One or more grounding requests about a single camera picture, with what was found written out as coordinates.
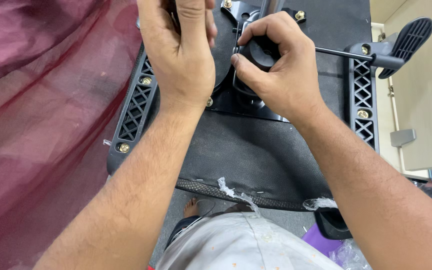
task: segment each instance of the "forearm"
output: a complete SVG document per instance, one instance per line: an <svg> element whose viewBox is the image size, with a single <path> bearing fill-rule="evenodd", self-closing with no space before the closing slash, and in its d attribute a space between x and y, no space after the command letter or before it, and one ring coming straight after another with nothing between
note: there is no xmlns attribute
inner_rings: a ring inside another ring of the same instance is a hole
<svg viewBox="0 0 432 270"><path fill-rule="evenodd" d="M143 269L151 257L201 110L160 112L110 182L36 269Z"/></svg>
<svg viewBox="0 0 432 270"><path fill-rule="evenodd" d="M432 200L327 107L294 120L374 269L432 269Z"/></svg>

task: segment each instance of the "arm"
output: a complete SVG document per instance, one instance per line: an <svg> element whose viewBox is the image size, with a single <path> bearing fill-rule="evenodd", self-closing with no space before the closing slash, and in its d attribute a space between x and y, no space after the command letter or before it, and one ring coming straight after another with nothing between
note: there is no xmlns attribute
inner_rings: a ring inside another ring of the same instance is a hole
<svg viewBox="0 0 432 270"><path fill-rule="evenodd" d="M282 58L265 73L233 56L237 76L306 140L373 269L432 269L432 199L327 108L314 43L290 16L283 12L251 23L239 44L265 34L279 44Z"/></svg>
<svg viewBox="0 0 432 270"><path fill-rule="evenodd" d="M177 2L184 40L159 3L138 1L141 33L161 92L159 113L111 181L57 237L35 269L147 267L215 83L208 43L216 30L208 29L207 36L205 25L212 19L206 8L212 6L203 0Z"/></svg>

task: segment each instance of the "person's left hand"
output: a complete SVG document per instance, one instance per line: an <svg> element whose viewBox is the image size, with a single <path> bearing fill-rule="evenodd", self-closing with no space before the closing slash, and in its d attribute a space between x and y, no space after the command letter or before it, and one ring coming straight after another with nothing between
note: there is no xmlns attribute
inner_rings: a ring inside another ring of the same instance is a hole
<svg viewBox="0 0 432 270"><path fill-rule="evenodd" d="M218 33L214 0L176 0L181 35L167 12L168 0L138 0L144 48L161 93L160 112L206 106L216 71L210 47Z"/></svg>

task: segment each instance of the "bolt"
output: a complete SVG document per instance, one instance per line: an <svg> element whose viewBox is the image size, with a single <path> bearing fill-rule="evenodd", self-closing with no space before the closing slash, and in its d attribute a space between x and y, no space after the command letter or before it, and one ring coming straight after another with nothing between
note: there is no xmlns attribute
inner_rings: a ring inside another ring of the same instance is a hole
<svg viewBox="0 0 432 270"><path fill-rule="evenodd" d="M119 150L123 153L128 153L129 152L129 145L128 144L121 144L119 146Z"/></svg>
<svg viewBox="0 0 432 270"><path fill-rule="evenodd" d="M363 52L364 55L366 55L366 54L369 53L368 48L366 48L365 46L362 46L362 47L361 47L361 51Z"/></svg>
<svg viewBox="0 0 432 270"><path fill-rule="evenodd" d="M231 0L224 0L224 7L226 9L229 9L233 6L233 3L231 3Z"/></svg>
<svg viewBox="0 0 432 270"><path fill-rule="evenodd" d="M294 15L294 17L296 18L296 20L301 20L304 19L304 15L306 15L304 11L300 10L296 13L296 15Z"/></svg>
<svg viewBox="0 0 432 270"><path fill-rule="evenodd" d="M150 85L153 80L150 77L144 77L141 81L144 85Z"/></svg>
<svg viewBox="0 0 432 270"><path fill-rule="evenodd" d="M206 102L206 107L211 107L211 106L213 106L213 99L209 97L208 102Z"/></svg>
<svg viewBox="0 0 432 270"><path fill-rule="evenodd" d="M363 109L358 110L357 115L361 118L369 118L368 112Z"/></svg>

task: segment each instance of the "white shirt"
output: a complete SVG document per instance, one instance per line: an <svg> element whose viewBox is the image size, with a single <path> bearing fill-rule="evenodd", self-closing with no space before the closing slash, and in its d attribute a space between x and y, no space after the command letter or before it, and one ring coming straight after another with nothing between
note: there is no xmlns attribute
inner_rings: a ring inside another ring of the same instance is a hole
<svg viewBox="0 0 432 270"><path fill-rule="evenodd" d="M291 232L254 212L202 218L165 250L156 270L342 270Z"/></svg>

